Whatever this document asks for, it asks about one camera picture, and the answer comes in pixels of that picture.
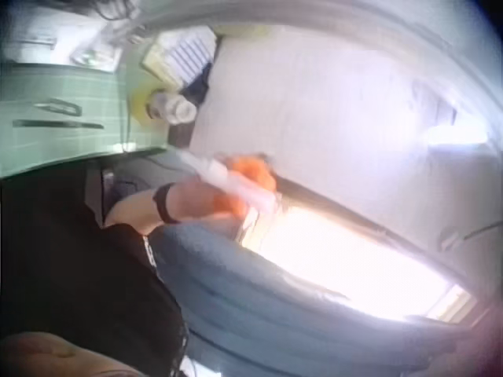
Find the dark clothing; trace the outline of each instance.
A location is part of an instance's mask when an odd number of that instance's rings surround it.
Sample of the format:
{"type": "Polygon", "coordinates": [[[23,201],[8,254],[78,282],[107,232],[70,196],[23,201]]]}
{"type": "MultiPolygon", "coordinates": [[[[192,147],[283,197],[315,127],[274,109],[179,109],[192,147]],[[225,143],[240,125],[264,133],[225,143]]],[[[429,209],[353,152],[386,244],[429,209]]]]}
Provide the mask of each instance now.
{"type": "Polygon", "coordinates": [[[185,346],[180,308],[145,262],[139,234],[98,227],[84,181],[78,165],[2,182],[2,337],[49,332],[169,375],[185,346]]]}

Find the black wristband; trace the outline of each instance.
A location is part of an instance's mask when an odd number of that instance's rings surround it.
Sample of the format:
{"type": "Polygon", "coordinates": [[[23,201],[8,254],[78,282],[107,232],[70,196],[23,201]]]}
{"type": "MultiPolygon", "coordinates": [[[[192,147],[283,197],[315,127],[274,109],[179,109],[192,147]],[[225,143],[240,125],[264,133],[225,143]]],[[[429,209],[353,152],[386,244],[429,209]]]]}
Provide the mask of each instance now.
{"type": "Polygon", "coordinates": [[[164,224],[178,224],[178,221],[174,220],[170,214],[167,213],[166,207],[167,193],[170,191],[172,185],[174,185],[174,183],[160,186],[153,196],[153,200],[157,205],[157,212],[159,212],[159,216],[161,220],[164,221],[164,224]]]}

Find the white wall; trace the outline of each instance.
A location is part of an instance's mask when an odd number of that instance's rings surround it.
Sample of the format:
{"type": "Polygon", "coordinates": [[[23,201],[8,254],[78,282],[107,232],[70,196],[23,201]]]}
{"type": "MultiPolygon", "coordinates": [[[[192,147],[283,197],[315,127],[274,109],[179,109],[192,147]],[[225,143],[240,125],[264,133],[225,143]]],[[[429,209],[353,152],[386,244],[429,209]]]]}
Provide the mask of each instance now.
{"type": "Polygon", "coordinates": [[[488,294],[500,281],[498,231],[446,254],[461,232],[501,217],[501,173],[490,157],[438,157],[421,133],[437,98],[386,56],[291,28],[228,38],[211,72],[191,149],[265,152],[274,169],[388,227],[488,294]]]}

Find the skin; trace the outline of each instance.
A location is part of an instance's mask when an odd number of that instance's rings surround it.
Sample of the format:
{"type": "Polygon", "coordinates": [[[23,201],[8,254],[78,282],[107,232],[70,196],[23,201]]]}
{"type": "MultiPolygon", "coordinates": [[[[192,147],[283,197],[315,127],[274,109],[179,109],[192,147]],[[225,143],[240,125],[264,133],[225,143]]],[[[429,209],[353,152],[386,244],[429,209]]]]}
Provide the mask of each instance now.
{"type": "Polygon", "coordinates": [[[43,332],[12,335],[0,342],[0,372],[12,377],[91,377],[135,369],[43,332]]]}
{"type": "MultiPolygon", "coordinates": [[[[156,189],[138,192],[118,202],[108,213],[105,227],[129,224],[143,236],[163,225],[153,196],[156,189]]],[[[231,233],[239,219],[231,213],[215,213],[213,199],[222,192],[198,177],[190,177],[174,184],[166,198],[170,216],[179,222],[197,221],[220,233],[231,233]]]]}

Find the window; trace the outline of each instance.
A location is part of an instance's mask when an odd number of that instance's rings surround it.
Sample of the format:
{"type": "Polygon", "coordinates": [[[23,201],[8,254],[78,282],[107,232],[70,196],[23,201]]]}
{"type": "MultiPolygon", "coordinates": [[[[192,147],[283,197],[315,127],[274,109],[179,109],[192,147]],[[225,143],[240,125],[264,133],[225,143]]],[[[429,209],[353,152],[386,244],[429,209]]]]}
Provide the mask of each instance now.
{"type": "Polygon", "coordinates": [[[475,301],[428,266],[301,203],[283,199],[274,216],[250,217],[245,247],[374,316],[457,322],[452,308],[475,301]]]}

